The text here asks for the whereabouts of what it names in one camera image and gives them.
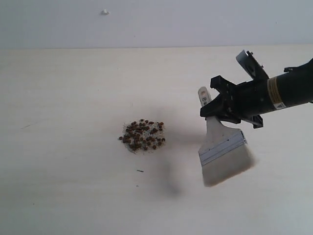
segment black cylinder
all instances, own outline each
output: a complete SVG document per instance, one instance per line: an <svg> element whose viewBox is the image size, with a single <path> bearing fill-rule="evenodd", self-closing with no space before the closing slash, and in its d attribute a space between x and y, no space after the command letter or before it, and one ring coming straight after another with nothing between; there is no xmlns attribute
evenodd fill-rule
<svg viewBox="0 0 313 235"><path fill-rule="evenodd" d="M313 100L313 70L292 71L267 80L238 84L234 105L251 117L301 105Z"/></svg>

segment yellow label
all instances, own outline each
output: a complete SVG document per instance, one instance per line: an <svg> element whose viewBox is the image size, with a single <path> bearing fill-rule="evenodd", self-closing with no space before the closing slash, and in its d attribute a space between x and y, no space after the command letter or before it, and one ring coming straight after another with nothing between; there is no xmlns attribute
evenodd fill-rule
<svg viewBox="0 0 313 235"><path fill-rule="evenodd" d="M273 77L268 80L268 94L276 109L286 108L278 91L277 77Z"/></svg>

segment white speck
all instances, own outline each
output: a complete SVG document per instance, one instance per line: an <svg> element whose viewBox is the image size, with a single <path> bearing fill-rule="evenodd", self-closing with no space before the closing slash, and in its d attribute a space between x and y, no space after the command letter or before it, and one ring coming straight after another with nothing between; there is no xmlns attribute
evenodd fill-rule
<svg viewBox="0 0 313 235"><path fill-rule="evenodd" d="M104 9L103 11L101 11L101 15L107 16L109 14L110 14L110 12L107 9Z"/></svg>

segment pile of coffee beans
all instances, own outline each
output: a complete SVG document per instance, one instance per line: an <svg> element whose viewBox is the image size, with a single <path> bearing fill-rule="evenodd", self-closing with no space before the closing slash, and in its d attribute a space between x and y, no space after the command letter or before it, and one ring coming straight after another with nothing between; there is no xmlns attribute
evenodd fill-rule
<svg viewBox="0 0 313 235"><path fill-rule="evenodd" d="M126 126L124 134L119 137L119 140L133 152L140 149L154 150L165 143L163 128L163 122L140 119Z"/></svg>

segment table surface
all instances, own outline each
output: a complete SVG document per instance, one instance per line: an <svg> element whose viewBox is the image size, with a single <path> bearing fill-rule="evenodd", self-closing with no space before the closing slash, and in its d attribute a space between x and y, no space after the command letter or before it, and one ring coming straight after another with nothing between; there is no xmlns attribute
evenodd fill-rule
<svg viewBox="0 0 313 235"><path fill-rule="evenodd" d="M216 75L249 81L243 49L271 77L313 55L313 45L1 51L0 234L312 234L311 104L265 114L258 130L227 124L258 164L203 186L197 91ZM167 144L130 153L117 138L137 118L163 121Z"/></svg>

